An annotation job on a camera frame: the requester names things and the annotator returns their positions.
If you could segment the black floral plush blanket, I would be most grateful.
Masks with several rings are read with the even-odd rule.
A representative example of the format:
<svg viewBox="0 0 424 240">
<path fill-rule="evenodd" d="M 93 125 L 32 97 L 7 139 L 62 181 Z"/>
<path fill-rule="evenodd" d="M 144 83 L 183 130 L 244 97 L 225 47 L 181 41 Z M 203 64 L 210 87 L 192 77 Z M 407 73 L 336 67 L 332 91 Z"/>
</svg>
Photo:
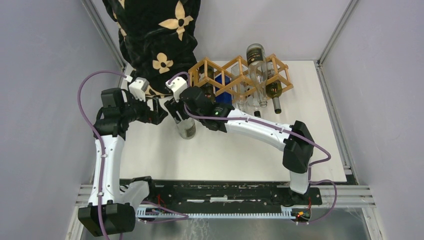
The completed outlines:
<svg viewBox="0 0 424 240">
<path fill-rule="evenodd" d="M 166 82 L 196 63 L 194 49 L 199 0 L 104 0 L 118 26 L 119 49 L 133 78 L 149 81 L 148 97 L 172 93 Z"/>
</svg>

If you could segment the blue square glass bottle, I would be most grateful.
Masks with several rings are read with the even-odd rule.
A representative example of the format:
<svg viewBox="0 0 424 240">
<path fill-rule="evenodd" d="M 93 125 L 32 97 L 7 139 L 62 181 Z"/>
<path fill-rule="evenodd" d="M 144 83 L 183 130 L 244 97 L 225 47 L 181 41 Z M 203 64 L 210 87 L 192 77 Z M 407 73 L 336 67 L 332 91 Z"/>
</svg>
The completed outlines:
<svg viewBox="0 0 424 240">
<path fill-rule="evenodd" d="M 221 84 L 222 83 L 222 75 L 220 74 L 220 75 L 216 76 L 214 78 L 214 80 L 217 83 Z M 230 93 L 226 92 L 226 91 L 224 91 L 223 93 L 218 95 L 217 94 L 218 90 L 220 90 L 220 88 L 215 87 L 215 102 L 232 105 L 233 104 L 232 103 L 232 100 L 233 100 L 232 95 Z"/>
</svg>

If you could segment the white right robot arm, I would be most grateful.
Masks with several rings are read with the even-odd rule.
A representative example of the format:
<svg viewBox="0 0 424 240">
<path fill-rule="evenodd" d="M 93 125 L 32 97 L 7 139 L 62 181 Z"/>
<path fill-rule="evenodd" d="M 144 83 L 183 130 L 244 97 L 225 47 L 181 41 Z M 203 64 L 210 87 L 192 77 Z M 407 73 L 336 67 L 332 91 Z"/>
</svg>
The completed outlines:
<svg viewBox="0 0 424 240">
<path fill-rule="evenodd" d="M 305 123 L 272 122 L 229 104 L 212 103 L 196 86 L 181 91 L 164 106 L 177 123 L 192 118 L 210 131 L 240 134 L 275 147 L 283 153 L 282 164 L 289 170 L 289 199 L 302 204 L 309 198 L 309 164 L 315 141 Z"/>
</svg>

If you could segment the small dark bottle neck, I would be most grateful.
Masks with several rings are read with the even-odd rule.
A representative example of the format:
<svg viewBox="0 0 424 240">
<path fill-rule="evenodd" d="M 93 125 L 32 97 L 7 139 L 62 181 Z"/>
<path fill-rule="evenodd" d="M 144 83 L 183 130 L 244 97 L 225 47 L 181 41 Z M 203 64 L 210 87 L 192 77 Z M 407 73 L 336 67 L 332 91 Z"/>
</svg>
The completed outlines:
<svg viewBox="0 0 424 240">
<path fill-rule="evenodd" d="M 261 118 L 262 117 L 261 112 L 259 110 L 255 110 L 253 112 L 253 114 L 254 114 L 255 117 L 258 117 L 258 118 Z"/>
</svg>

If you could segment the green wine bottle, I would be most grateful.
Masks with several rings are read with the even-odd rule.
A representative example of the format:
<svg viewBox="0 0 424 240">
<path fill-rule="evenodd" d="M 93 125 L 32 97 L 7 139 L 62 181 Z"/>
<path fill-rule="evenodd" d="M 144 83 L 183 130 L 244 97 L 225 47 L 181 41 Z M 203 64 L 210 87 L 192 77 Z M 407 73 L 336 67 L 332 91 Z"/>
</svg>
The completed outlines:
<svg viewBox="0 0 424 240">
<path fill-rule="evenodd" d="M 273 63 L 270 61 L 267 64 L 267 79 L 271 79 L 275 75 L 275 68 Z M 279 97 L 282 95 L 282 85 L 279 80 L 276 80 L 270 84 L 268 84 L 265 88 L 266 95 L 272 100 L 274 112 L 276 114 L 282 113 L 282 107 L 280 103 Z"/>
<path fill-rule="evenodd" d="M 202 65 L 201 67 L 200 67 L 200 69 L 199 69 L 199 73 L 200 73 L 200 75 L 199 75 L 199 80 L 201 81 L 201 82 L 203 82 L 203 81 L 205 81 L 206 80 L 206 78 L 205 78 L 205 76 L 207 75 L 207 77 L 208 78 L 210 78 L 210 79 L 214 79 L 214 68 L 213 67 L 211 67 L 211 66 L 208 66 L 207 67 L 207 74 L 205 75 L 205 67 Z M 203 92 L 204 92 L 204 94 L 205 94 L 205 96 L 212 102 L 212 103 L 214 103 L 215 102 L 215 99 L 216 99 L 216 95 L 215 95 L 215 93 L 214 93 L 214 86 L 211 84 L 211 83 L 209 83 L 209 82 L 206 82 L 205 84 L 203 84 L 201 87 L 200 87 L 202 90 L 203 90 Z"/>
</svg>

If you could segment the clear bottle with dark label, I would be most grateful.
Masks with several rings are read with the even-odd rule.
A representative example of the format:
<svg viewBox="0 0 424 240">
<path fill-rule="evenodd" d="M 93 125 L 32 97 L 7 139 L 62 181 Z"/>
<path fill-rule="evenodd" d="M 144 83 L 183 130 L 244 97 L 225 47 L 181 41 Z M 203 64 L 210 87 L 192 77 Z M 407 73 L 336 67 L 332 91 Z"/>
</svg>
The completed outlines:
<svg viewBox="0 0 424 240">
<path fill-rule="evenodd" d="M 184 120 L 177 120 L 176 127 L 179 135 L 185 139 L 192 139 L 196 135 L 195 120 L 191 117 Z"/>
</svg>

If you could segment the clear empty glass bottle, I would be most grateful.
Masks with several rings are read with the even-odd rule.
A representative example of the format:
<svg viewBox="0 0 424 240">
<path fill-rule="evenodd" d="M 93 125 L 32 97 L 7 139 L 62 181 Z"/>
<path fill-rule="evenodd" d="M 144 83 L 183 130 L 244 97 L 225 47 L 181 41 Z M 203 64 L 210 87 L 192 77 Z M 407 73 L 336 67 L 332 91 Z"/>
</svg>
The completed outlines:
<svg viewBox="0 0 424 240">
<path fill-rule="evenodd" d="M 230 70 L 234 76 L 232 81 L 234 81 L 243 72 L 243 66 L 240 65 L 239 63 L 236 63 Z M 246 83 L 241 80 L 240 82 L 238 82 L 237 84 L 233 86 L 233 90 L 237 91 L 238 93 L 237 95 L 233 97 L 236 108 L 241 110 L 242 112 L 247 112 L 248 111 L 247 97 L 243 96 L 243 94 L 246 92 Z"/>
</svg>

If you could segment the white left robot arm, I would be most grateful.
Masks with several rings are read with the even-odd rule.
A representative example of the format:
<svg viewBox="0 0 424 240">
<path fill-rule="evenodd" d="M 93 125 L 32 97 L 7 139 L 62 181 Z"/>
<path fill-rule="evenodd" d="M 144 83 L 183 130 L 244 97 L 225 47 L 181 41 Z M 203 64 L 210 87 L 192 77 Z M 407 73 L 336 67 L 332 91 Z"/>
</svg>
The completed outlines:
<svg viewBox="0 0 424 240">
<path fill-rule="evenodd" d="M 118 87 L 103 90 L 101 101 L 102 107 L 91 125 L 96 146 L 93 186 L 88 205 L 78 210 L 78 220 L 94 237 L 107 238 L 133 231 L 139 205 L 151 204 L 157 198 L 150 176 L 132 180 L 126 190 L 121 190 L 121 157 L 129 125 L 158 125 L 168 113 L 158 98 L 152 98 L 149 107 Z"/>
</svg>

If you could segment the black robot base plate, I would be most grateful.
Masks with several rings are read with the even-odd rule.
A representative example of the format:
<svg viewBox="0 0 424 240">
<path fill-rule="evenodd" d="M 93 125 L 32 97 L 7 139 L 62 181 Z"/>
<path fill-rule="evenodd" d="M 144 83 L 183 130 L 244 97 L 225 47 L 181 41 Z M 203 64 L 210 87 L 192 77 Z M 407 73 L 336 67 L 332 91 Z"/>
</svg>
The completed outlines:
<svg viewBox="0 0 424 240">
<path fill-rule="evenodd" d="M 126 190 L 131 181 L 145 177 L 120 179 L 120 188 Z M 311 207 L 322 203 L 317 187 L 298 194 L 277 182 L 154 180 L 151 177 L 149 195 L 140 205 L 184 216 L 170 219 L 179 221 L 187 220 L 186 214 L 279 213 L 281 208 L 290 208 L 295 217 L 304 218 Z"/>
</svg>

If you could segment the wooden lattice wine rack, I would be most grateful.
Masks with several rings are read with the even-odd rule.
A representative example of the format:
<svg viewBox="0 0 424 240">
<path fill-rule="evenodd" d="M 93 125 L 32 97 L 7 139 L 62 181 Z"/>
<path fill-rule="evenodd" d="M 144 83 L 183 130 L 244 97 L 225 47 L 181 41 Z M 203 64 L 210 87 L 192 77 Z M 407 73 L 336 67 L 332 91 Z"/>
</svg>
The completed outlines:
<svg viewBox="0 0 424 240">
<path fill-rule="evenodd" d="M 282 91 L 286 92 L 288 90 L 291 90 L 294 85 L 291 82 L 291 78 L 289 75 L 289 67 L 287 64 L 283 63 L 274 53 L 267 56 L 266 62 L 272 62 L 274 69 L 275 69 L 275 75 L 271 79 L 268 79 L 266 81 L 266 84 L 270 84 L 276 80 L 279 80 L 282 84 Z M 241 75 L 235 79 L 234 81 L 234 75 L 231 73 L 231 68 L 235 64 L 240 64 L 243 67 L 243 71 Z M 200 67 L 204 66 L 205 75 L 207 74 L 208 66 L 214 68 L 214 79 L 210 79 L 205 76 L 205 81 L 200 81 Z M 188 70 L 189 74 L 189 85 L 201 87 L 205 83 L 210 83 L 214 86 L 214 94 L 215 94 L 215 87 L 220 88 L 220 90 L 217 91 L 217 94 L 220 95 L 223 92 L 228 92 L 232 95 L 232 97 L 236 96 L 238 93 L 237 91 L 233 90 L 233 86 L 237 84 L 240 81 L 245 82 L 246 85 L 246 92 L 243 94 L 243 96 L 249 96 L 252 95 L 254 92 L 257 91 L 257 89 L 254 86 L 254 83 L 249 77 L 249 71 L 247 69 L 248 63 L 247 60 L 245 60 L 242 56 L 238 55 L 237 57 L 233 58 L 229 62 L 227 62 L 224 65 L 218 65 L 217 63 L 210 60 L 208 57 L 203 58 L 198 63 L 196 63 L 193 67 L 191 67 Z M 222 83 L 218 83 L 215 81 L 215 77 L 218 75 L 222 75 Z"/>
</svg>

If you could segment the clear bottle with black label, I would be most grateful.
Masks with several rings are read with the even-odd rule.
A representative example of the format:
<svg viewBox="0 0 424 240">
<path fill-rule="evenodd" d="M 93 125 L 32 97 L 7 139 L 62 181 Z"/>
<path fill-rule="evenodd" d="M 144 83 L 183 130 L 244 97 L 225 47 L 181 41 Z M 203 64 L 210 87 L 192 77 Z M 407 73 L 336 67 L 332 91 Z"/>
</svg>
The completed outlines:
<svg viewBox="0 0 424 240">
<path fill-rule="evenodd" d="M 266 95 L 268 68 L 264 47 L 259 43 L 249 45 L 246 49 L 246 57 L 248 74 L 256 88 L 259 106 L 265 108 L 268 105 Z"/>
</svg>

